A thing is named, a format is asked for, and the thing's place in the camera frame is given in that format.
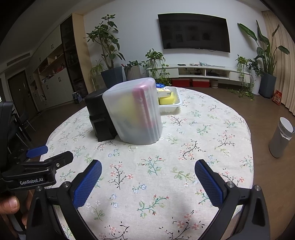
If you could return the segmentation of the person's hand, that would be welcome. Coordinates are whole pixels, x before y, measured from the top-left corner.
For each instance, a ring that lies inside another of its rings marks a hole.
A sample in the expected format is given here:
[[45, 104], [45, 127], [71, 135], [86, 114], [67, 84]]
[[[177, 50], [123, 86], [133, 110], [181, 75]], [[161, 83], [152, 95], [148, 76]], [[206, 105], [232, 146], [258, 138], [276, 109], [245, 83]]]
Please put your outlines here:
[[1, 217], [3, 218], [4, 222], [10, 229], [10, 231], [16, 235], [16, 232], [13, 228], [13, 225], [11, 224], [11, 221], [8, 219], [8, 215], [13, 215], [15, 214], [20, 207], [25, 206], [25, 212], [23, 213], [22, 216], [22, 223], [24, 226], [27, 225], [27, 218], [29, 215], [29, 209], [30, 209], [30, 204], [32, 202], [32, 197], [33, 193], [31, 190], [27, 192], [27, 197], [25, 199], [24, 204], [20, 204], [20, 201], [16, 196], [10, 196], [9, 198], [3, 198], [1, 199]]

